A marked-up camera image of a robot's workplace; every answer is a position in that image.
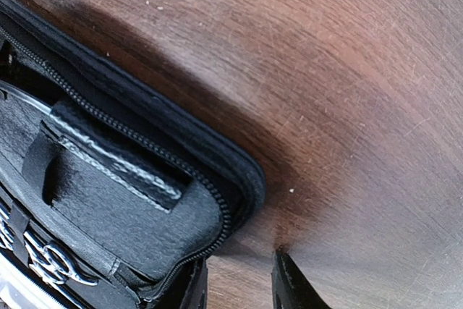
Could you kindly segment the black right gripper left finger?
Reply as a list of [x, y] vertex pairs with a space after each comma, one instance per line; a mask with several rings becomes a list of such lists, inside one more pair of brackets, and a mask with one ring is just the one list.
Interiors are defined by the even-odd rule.
[[182, 297], [181, 309], [206, 309], [208, 296], [208, 267], [202, 258], [192, 264], [190, 279]]

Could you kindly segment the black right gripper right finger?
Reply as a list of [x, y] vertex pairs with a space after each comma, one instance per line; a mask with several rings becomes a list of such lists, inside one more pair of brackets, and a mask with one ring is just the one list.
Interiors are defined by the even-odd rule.
[[329, 309], [291, 256], [282, 248], [274, 253], [271, 279], [274, 308]]

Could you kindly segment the silver hair cutting scissors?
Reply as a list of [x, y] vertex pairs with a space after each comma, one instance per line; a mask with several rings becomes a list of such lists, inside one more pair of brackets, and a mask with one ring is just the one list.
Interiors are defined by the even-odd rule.
[[25, 261], [50, 286], [61, 286], [69, 279], [90, 287], [98, 284], [97, 278], [81, 272], [69, 253], [55, 242], [42, 242], [27, 225], [22, 237], [19, 234], [20, 229], [13, 229], [7, 206], [1, 203], [1, 249], [16, 253], [20, 260]]

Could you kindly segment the black zippered tool case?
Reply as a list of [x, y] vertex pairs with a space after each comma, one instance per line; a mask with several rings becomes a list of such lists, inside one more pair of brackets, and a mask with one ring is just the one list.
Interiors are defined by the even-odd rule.
[[16, 0], [1, 0], [1, 203], [94, 287], [1, 249], [11, 308], [179, 308], [192, 264], [259, 210], [246, 151]]

